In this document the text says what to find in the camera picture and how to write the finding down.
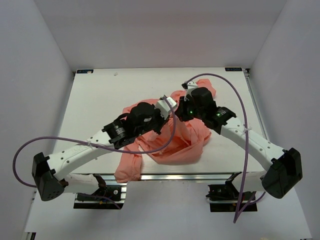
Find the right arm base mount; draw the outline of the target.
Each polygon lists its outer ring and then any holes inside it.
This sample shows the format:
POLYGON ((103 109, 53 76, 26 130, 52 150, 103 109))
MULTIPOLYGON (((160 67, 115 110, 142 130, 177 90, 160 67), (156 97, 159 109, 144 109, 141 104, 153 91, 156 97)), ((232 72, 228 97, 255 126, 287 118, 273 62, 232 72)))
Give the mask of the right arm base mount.
MULTIPOLYGON (((236 172, 229 177, 224 184, 208 185, 208 194, 205 196, 209 201, 211 213, 235 213, 239 191, 232 185, 232 181, 240 175, 241 172, 236 172)), ((241 209, 250 199, 253 192, 243 192, 240 208, 241 209)), ((244 209, 244 212, 257 212, 257 204, 253 203, 256 197, 253 197, 252 202, 244 209)))

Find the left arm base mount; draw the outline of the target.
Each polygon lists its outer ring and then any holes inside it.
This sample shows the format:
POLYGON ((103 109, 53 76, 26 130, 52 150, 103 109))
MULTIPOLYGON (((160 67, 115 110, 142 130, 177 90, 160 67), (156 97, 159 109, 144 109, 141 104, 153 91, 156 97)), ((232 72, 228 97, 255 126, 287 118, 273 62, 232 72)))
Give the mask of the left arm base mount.
POLYGON ((118 183, 113 175, 100 175, 105 184, 93 195, 77 193, 73 208, 84 210, 121 210, 126 199, 127 183, 118 183))

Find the salmon pink jacket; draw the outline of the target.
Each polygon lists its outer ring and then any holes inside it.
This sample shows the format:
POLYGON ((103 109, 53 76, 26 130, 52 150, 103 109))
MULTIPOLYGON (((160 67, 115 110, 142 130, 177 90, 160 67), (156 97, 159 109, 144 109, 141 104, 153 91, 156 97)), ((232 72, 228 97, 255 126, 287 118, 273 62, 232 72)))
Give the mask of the salmon pink jacket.
MULTIPOLYGON (((170 139, 173 139, 168 146, 160 151, 150 153, 149 156, 157 164, 161 165, 187 165, 196 163, 202 153, 204 146, 211 138, 211 131, 199 119, 192 119, 187 122, 176 121, 174 126, 173 118, 161 130, 161 134, 154 131, 148 132, 125 146, 125 151, 151 151, 164 146, 170 139)), ((123 153, 119 165, 114 173, 118 183, 138 181, 141 179, 143 157, 145 154, 123 153)))

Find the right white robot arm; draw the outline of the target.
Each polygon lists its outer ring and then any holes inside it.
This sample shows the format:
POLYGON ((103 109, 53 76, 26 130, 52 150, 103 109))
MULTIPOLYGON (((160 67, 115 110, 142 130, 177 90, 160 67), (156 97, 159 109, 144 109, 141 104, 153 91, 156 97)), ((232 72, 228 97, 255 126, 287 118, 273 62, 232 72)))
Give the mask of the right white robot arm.
POLYGON ((245 128, 234 112, 217 106, 206 87, 182 85, 185 96, 180 97, 175 112, 180 121, 201 120, 217 134, 248 150, 262 167, 262 171, 245 174, 244 187, 232 182, 225 188, 226 195, 236 200, 245 192, 264 191, 276 199, 283 198, 303 177, 301 154, 295 148, 286 150, 245 128))

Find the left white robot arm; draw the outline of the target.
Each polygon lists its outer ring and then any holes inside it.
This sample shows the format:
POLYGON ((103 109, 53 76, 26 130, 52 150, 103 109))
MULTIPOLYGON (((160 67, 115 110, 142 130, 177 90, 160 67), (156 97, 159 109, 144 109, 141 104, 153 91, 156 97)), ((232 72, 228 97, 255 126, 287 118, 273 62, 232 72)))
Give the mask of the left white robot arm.
POLYGON ((150 131, 160 134, 176 108, 177 103, 170 97, 156 104, 140 102, 85 142, 47 156, 42 152, 36 154, 31 174, 41 200, 51 201, 63 193, 87 194, 96 200, 103 198, 107 186, 100 175, 72 172, 100 156, 119 152, 143 134, 150 131))

